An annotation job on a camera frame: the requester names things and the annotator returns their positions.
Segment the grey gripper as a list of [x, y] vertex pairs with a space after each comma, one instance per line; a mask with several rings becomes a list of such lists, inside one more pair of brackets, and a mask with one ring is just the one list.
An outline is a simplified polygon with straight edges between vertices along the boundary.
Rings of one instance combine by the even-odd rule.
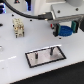
[[[71, 29], [73, 33], [78, 32], [79, 22], [84, 17], [84, 2], [79, 7], [71, 6], [68, 3], [52, 4], [51, 11], [54, 19], [51, 23], [69, 22], [71, 23]], [[54, 25], [53, 35], [56, 37], [59, 34], [59, 24]]]

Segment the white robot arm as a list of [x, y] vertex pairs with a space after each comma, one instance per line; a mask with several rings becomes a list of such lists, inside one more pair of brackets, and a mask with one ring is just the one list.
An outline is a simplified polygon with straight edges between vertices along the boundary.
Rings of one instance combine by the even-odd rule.
[[76, 33], [79, 21], [84, 18], [84, 0], [31, 0], [34, 15], [51, 12], [54, 36]]

